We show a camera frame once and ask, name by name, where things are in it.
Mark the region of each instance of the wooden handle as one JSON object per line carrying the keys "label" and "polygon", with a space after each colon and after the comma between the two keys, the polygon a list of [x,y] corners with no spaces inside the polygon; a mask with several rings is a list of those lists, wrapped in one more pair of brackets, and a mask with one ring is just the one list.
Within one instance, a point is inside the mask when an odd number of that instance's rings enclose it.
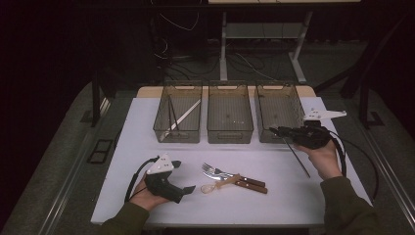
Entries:
{"label": "wooden handle", "polygon": [[257,185],[253,185],[253,184],[249,184],[249,183],[244,182],[244,181],[236,181],[235,182],[235,185],[240,186],[240,187],[243,187],[243,188],[246,188],[246,189],[251,189],[251,190],[254,190],[256,192],[263,193],[263,194],[267,194],[268,193],[268,189],[267,188],[259,187]]}
{"label": "wooden handle", "polygon": [[254,184],[256,186],[265,188],[265,182],[262,182],[262,181],[259,181],[259,180],[256,180],[256,179],[251,179],[251,178],[247,178],[245,176],[241,176],[241,179],[240,180],[241,181],[244,181],[244,182],[247,182],[249,184]]}

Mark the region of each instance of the plastic container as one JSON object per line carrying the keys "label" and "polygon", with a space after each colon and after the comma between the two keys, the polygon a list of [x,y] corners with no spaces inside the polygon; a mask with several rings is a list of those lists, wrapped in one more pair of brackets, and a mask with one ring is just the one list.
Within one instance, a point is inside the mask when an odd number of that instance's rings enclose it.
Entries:
{"label": "plastic container", "polygon": [[210,144],[249,144],[254,125],[245,81],[211,81],[208,87],[207,139]]}
{"label": "plastic container", "polygon": [[289,81],[257,81],[255,111],[259,142],[285,143],[269,127],[300,127],[304,111],[299,94]]}
{"label": "plastic container", "polygon": [[166,81],[153,129],[160,143],[199,143],[201,81]]}

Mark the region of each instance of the tabletop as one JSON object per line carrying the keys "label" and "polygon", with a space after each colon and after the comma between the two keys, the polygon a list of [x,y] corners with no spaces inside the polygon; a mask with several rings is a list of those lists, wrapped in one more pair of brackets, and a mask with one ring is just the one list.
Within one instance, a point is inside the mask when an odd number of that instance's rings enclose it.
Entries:
{"label": "tabletop", "polygon": [[[167,153],[173,161],[182,163],[173,170],[169,182],[179,188],[196,185],[196,189],[185,195],[180,204],[167,203],[154,209],[146,227],[312,227],[323,224],[324,198],[317,171],[303,152],[297,152],[297,155],[310,178],[304,174],[288,146],[260,143],[255,109],[252,109],[255,129],[250,144],[208,143],[206,96],[202,101],[200,143],[159,143],[153,123],[160,101],[160,95],[155,97],[155,94],[161,94],[161,90],[162,87],[142,88],[133,100],[91,218],[93,223],[100,224],[115,216],[123,205],[129,181],[137,168],[144,161]],[[298,91],[306,113],[312,108],[325,110],[322,100],[314,96],[312,89],[304,86]],[[322,120],[322,124],[336,132],[329,119]],[[202,174],[203,163],[264,181],[268,194],[235,185],[204,194],[200,188],[213,180]],[[347,177],[356,193],[370,203],[348,158],[346,165]]]}

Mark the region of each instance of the cutlery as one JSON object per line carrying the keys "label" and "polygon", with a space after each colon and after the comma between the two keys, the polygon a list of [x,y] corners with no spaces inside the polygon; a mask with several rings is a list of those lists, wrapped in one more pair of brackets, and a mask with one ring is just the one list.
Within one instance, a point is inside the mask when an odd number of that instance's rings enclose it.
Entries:
{"label": "cutlery", "polygon": [[[206,163],[204,163],[202,165],[202,169],[205,172],[215,174],[215,175],[219,175],[219,176],[228,176],[229,177],[229,176],[234,175],[232,173],[224,172],[224,171],[220,170],[219,168],[215,168],[215,167],[213,167],[209,164],[206,164]],[[244,181],[244,182],[247,182],[249,184],[257,185],[259,187],[265,187],[265,182],[262,182],[262,181],[259,181],[259,180],[256,180],[256,179],[252,179],[252,178],[247,178],[245,176],[241,176],[240,181]]]}
{"label": "cutlery", "polygon": [[[207,173],[207,172],[204,172],[204,175],[211,178],[211,179],[219,180],[219,181],[223,181],[223,180],[226,180],[227,178],[231,177],[231,176],[215,175],[215,174],[211,174],[211,173]],[[254,185],[254,184],[250,184],[250,183],[247,183],[246,181],[238,180],[238,181],[234,182],[234,184],[236,186],[243,187],[243,188],[246,188],[246,189],[251,189],[251,190],[254,190],[254,191],[259,192],[259,193],[263,193],[263,194],[268,193],[267,188],[260,187],[260,186]]]}
{"label": "cutlery", "polygon": [[217,180],[214,182],[214,184],[206,184],[202,186],[201,190],[204,194],[211,193],[215,188],[220,189],[225,184],[234,184],[236,181],[238,181],[241,178],[241,175],[235,174],[232,177],[229,177],[225,180]]}

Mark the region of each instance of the table leg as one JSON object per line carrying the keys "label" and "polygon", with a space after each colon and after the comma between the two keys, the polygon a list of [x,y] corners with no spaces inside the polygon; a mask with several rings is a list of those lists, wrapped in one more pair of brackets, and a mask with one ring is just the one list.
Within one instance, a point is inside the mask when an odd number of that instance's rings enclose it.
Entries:
{"label": "table leg", "polygon": [[302,27],[300,30],[300,35],[298,37],[297,46],[294,52],[290,52],[290,61],[293,65],[294,72],[296,73],[297,79],[299,82],[306,82],[304,73],[302,72],[300,63],[299,63],[299,54],[302,47],[302,43],[304,42],[305,35],[307,34],[308,26],[311,21],[312,12],[307,12],[305,15],[304,22],[302,23]]}
{"label": "table leg", "polygon": [[220,46],[220,80],[228,79],[228,71],[226,68],[226,12],[222,17],[222,38]]}

